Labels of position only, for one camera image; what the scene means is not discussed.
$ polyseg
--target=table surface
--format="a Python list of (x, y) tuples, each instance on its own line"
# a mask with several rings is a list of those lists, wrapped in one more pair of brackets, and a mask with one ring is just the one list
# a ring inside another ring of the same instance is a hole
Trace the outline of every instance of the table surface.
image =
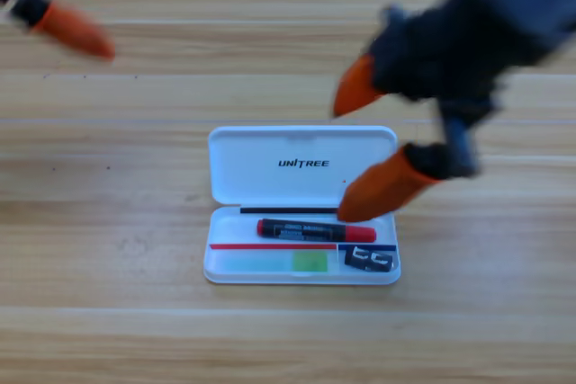
[[(0, 382), (576, 381), (572, 48), (507, 79), (480, 178), (398, 213), (397, 283), (218, 286), (209, 132), (329, 124), (379, 9), (435, 0), (62, 1), (118, 58), (0, 26)], [(428, 141), (433, 116), (390, 96), (332, 123)]]

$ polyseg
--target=open case lid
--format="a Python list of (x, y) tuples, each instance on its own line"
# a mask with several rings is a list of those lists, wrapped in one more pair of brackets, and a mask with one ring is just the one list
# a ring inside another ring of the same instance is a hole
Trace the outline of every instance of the open case lid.
[(336, 207), (397, 146), (384, 126), (217, 128), (208, 138), (212, 196), (228, 205)]

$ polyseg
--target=red marker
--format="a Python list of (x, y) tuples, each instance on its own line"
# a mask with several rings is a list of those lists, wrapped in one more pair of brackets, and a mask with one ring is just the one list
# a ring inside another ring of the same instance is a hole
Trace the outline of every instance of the red marker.
[(373, 243), (376, 240), (374, 228), (296, 220), (260, 219), (257, 233), (262, 237), (310, 242)]

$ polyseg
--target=red stripe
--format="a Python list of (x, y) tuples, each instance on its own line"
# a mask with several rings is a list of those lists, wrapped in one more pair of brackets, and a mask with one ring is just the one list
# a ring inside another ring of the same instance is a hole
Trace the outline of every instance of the red stripe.
[(335, 251), (336, 245), (289, 244), (289, 243), (216, 243), (211, 249), (323, 249)]

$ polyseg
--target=orange finger cap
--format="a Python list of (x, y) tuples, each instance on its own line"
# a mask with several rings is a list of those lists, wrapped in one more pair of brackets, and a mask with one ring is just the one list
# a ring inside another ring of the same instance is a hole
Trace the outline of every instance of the orange finger cap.
[(430, 186), (441, 182), (411, 165), (404, 148), (380, 164), (372, 165), (347, 188), (337, 210), (344, 222), (364, 222), (395, 211)]

